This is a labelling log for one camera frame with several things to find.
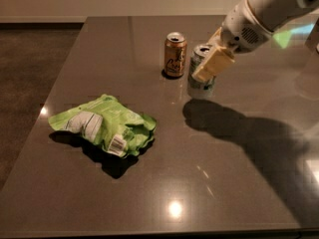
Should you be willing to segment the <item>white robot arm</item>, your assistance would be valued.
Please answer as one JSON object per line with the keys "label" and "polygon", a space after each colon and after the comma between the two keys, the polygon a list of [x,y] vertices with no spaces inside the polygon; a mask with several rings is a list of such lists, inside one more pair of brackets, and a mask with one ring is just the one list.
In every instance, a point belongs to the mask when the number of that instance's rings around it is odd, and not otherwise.
{"label": "white robot arm", "polygon": [[266,43],[289,21],[319,7],[319,0],[241,0],[209,39],[212,48],[192,73],[198,82],[213,79],[232,66],[236,54]]}

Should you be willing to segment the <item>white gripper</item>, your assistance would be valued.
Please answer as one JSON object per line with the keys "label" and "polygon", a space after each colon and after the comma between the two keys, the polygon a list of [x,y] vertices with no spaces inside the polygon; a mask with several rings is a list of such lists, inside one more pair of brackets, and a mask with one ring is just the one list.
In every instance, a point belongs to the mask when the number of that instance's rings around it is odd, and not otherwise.
{"label": "white gripper", "polygon": [[226,15],[221,28],[207,41],[213,48],[192,77],[201,83],[211,80],[234,63],[234,56],[228,49],[237,54],[252,52],[266,43],[272,34],[254,15],[249,0],[241,0]]}

